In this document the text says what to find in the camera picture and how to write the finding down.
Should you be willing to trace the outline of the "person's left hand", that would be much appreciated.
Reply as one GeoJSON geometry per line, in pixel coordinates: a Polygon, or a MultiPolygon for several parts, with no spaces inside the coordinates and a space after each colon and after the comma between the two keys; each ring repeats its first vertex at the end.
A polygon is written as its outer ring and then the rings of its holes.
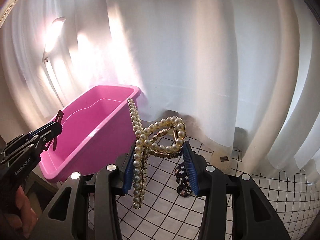
{"type": "Polygon", "coordinates": [[[1,199],[1,239],[28,239],[37,220],[21,186],[11,200],[1,199]]]}

